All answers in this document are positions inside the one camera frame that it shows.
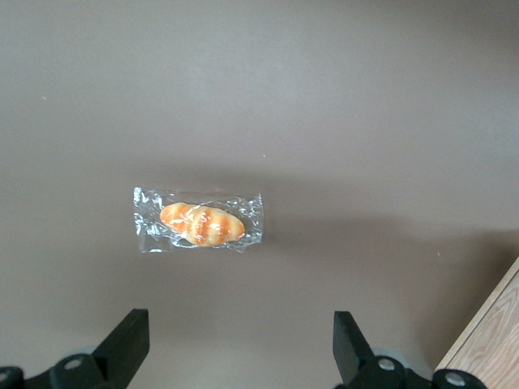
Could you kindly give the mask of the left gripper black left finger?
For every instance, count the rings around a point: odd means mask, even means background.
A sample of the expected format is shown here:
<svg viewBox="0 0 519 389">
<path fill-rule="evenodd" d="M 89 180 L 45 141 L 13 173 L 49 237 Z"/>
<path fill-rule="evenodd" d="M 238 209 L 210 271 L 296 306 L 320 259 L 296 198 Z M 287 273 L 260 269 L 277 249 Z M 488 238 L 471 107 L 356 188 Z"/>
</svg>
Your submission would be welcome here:
<svg viewBox="0 0 519 389">
<path fill-rule="evenodd" d="M 26 378 L 21 368 L 1 368 L 2 388 L 126 388 L 149 352 L 149 315 L 133 309 L 91 352 L 63 358 Z"/>
</svg>

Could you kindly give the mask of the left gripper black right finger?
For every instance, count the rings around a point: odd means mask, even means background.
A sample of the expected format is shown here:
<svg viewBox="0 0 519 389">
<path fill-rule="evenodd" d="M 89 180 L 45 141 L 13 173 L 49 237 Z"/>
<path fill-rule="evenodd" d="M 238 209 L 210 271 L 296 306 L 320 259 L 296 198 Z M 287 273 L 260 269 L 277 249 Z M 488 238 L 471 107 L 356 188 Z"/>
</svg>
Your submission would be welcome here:
<svg viewBox="0 0 519 389">
<path fill-rule="evenodd" d="M 423 378 L 397 359 L 374 354 L 353 315 L 334 313 L 332 350 L 342 383 L 339 388 L 358 389 L 441 389 L 484 388 L 474 375 L 452 369 L 437 370 Z"/>
</svg>

